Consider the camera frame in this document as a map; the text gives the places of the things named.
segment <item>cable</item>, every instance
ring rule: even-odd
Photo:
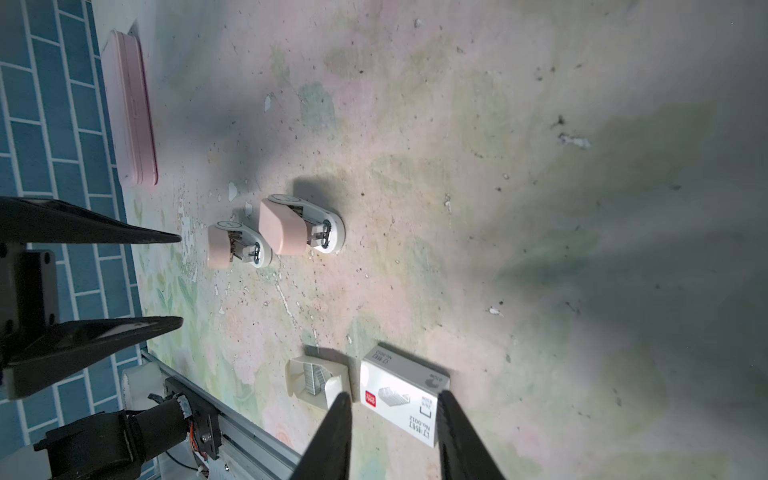
[[[176,460],[174,457],[170,456],[170,453],[168,453],[168,451],[166,451],[166,452],[165,452],[165,455],[168,455],[168,458],[170,458],[171,460],[173,460],[174,462],[176,462],[178,465],[181,465],[182,467],[184,467],[184,468],[188,468],[188,469],[190,469],[190,470],[194,470],[195,472],[197,471],[197,468],[195,468],[195,467],[190,467],[189,465],[185,465],[185,464],[183,464],[183,463],[179,462],[178,460]]]

